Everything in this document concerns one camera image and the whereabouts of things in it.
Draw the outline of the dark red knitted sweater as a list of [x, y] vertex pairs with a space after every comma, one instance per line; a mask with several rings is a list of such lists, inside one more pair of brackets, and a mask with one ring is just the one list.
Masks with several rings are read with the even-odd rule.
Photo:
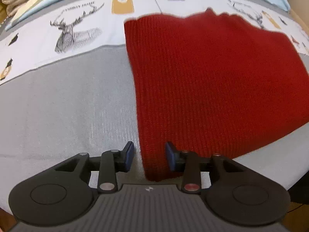
[[308, 122], [308, 72], [290, 39], [211, 9], [124, 24], [150, 181], [175, 177], [165, 143], [239, 157]]

